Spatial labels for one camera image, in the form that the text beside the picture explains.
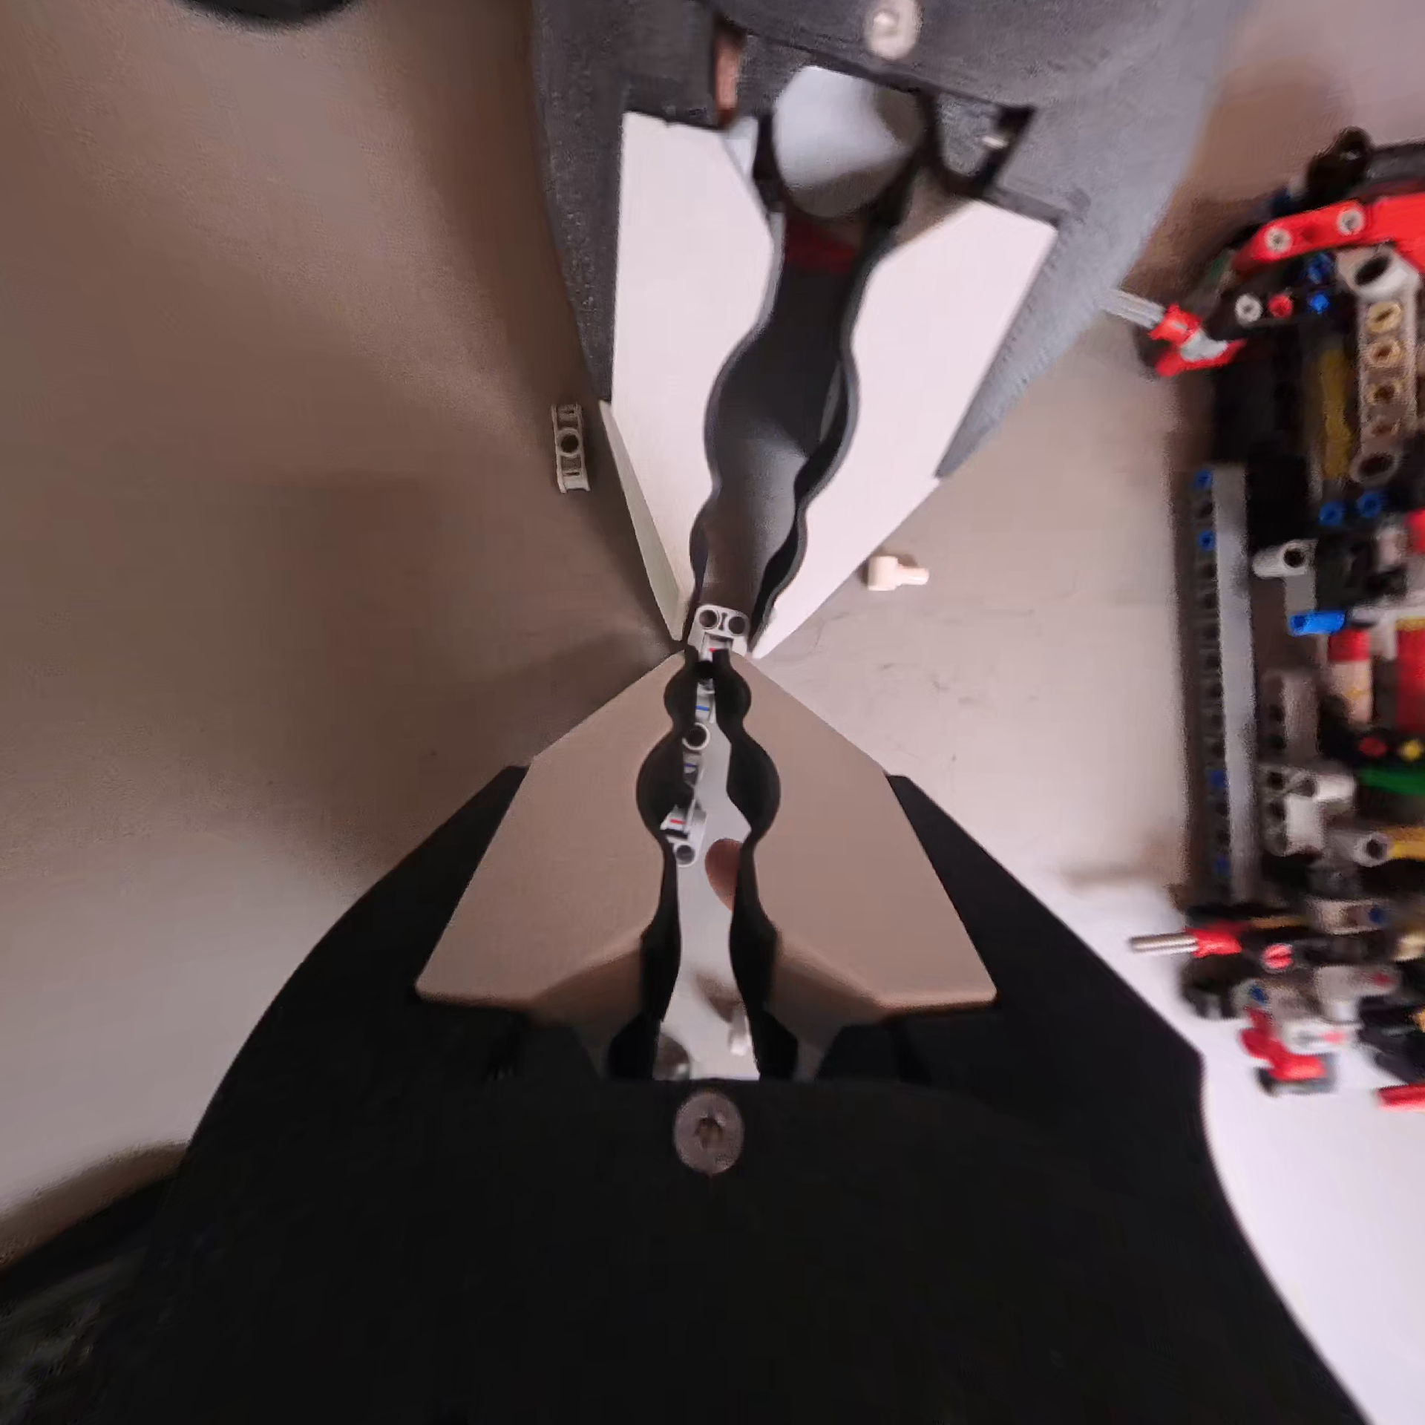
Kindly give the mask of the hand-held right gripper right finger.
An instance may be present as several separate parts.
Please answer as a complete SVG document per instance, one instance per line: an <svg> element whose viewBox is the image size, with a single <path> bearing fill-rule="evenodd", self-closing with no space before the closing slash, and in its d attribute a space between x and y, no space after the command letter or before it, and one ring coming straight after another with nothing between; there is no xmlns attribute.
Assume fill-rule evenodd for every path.
<svg viewBox="0 0 1425 1425"><path fill-rule="evenodd" d="M732 670L778 775L754 846L774 1019L830 1047L847 1028L990 1006L992 974L880 763L739 653Z"/></svg>

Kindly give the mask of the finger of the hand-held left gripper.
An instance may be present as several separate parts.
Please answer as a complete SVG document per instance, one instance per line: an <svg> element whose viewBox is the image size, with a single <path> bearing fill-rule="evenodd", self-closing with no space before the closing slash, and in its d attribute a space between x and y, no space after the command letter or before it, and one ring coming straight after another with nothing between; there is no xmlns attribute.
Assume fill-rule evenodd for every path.
<svg viewBox="0 0 1425 1425"><path fill-rule="evenodd" d="M846 434L808 463L796 568L754 643L762 658L936 490L1029 290L1051 220L988 202L913 202L861 278L849 319Z"/></svg>
<svg viewBox="0 0 1425 1425"><path fill-rule="evenodd" d="M684 639L691 539L715 477L708 407L769 307L774 225L754 180L759 120L622 127L612 395L600 402L654 602Z"/></svg>

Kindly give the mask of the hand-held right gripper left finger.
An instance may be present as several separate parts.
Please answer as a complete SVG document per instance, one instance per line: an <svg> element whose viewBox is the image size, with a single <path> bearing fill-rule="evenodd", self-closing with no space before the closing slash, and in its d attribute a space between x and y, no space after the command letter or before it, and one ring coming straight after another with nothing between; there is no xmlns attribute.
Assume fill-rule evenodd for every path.
<svg viewBox="0 0 1425 1425"><path fill-rule="evenodd" d="M416 980L428 1002L652 1053L683 957L666 819L691 807L698 661L666 658L527 768Z"/></svg>

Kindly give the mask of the grey and red lego assembly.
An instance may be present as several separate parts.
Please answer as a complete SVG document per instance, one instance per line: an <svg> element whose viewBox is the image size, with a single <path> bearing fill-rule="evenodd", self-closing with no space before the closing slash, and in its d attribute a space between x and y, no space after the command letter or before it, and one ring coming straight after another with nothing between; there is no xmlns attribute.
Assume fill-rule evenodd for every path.
<svg viewBox="0 0 1425 1425"><path fill-rule="evenodd" d="M686 711L679 728L679 782L676 795L662 821L666 836L676 862L681 867L693 865L703 853L708 829L708 806L722 795L722 751L723 743L718 719L717 667L713 661L698 661L690 675L691 692L684 699Z"/></svg>

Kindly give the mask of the lego car chassis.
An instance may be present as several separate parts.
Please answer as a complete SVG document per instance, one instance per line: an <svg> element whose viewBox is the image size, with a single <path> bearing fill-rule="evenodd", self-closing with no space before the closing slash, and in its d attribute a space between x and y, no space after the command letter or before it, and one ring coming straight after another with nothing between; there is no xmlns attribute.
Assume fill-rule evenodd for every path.
<svg viewBox="0 0 1425 1425"><path fill-rule="evenodd" d="M1260 1087L1424 1101L1424 147L1346 129L1237 229L1183 302L1127 292L1159 378L1205 373L1182 631L1198 1016Z"/></svg>

